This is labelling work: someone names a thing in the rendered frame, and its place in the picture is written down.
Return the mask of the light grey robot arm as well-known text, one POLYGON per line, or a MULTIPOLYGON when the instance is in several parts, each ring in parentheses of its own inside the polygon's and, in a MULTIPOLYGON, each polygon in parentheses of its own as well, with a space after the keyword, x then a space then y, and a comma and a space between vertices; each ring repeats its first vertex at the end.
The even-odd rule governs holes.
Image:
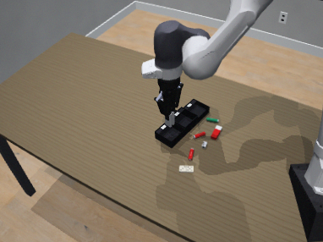
MULTIPOLYGON (((183 71, 193 80, 212 77, 222 60, 273 1, 230 0, 226 22, 212 37, 205 30, 189 28, 176 20, 159 24, 154 34, 156 57, 142 63, 142 77, 175 80, 183 71)), ((323 195, 323 111, 313 157, 304 177, 316 194, 323 195)))

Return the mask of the black rack of three bins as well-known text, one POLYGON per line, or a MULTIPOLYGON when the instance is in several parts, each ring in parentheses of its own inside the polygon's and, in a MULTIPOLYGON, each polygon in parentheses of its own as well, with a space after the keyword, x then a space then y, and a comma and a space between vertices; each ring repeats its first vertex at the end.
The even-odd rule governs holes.
POLYGON ((164 123, 155 131, 155 138, 173 148, 209 111, 209 106, 193 99, 174 113, 175 124, 171 128, 164 123))

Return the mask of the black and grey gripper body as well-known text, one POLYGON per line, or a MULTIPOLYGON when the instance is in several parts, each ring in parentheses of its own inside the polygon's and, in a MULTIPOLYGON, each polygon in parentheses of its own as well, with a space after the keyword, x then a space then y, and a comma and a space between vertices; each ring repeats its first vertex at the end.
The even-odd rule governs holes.
POLYGON ((175 80, 162 80, 162 79, 157 79, 158 80, 158 85, 160 87, 159 94, 162 91, 162 96, 168 99, 168 92, 172 92, 173 96, 173 90, 168 90, 168 89, 175 89, 178 88, 180 85, 180 77, 178 77, 175 80))

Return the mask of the white domino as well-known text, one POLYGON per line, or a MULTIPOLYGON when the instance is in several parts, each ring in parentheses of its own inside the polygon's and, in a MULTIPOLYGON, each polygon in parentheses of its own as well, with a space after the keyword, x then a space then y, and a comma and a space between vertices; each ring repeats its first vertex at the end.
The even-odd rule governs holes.
POLYGON ((180 173, 193 173, 194 166, 179 166, 180 173))

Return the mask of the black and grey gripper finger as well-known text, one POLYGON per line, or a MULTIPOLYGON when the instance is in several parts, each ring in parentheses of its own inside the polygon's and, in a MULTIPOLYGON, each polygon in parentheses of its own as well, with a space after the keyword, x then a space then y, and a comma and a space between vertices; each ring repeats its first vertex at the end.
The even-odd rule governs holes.
POLYGON ((172 92, 168 92, 168 99, 162 96, 162 91, 158 97, 155 97, 154 100, 157 102, 161 114, 165 116, 165 124, 169 127, 172 127, 172 114, 171 114, 171 100, 172 92), (163 100, 162 100, 163 98, 163 100), (161 103, 161 104, 160 104, 161 103))
POLYGON ((172 125, 175 124, 174 113, 177 111, 175 108, 178 107, 182 88, 183 88, 183 83, 180 82, 180 85, 178 86, 178 88, 173 89, 173 96, 171 100, 172 125))

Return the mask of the red and white eraser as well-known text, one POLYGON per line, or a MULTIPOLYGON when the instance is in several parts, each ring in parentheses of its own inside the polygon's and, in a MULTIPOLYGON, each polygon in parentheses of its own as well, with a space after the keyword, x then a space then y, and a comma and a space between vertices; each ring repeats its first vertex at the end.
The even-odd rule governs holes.
POLYGON ((221 130, 222 130, 222 127, 217 125, 211 135, 211 139, 216 140, 218 135, 220 134, 221 130))

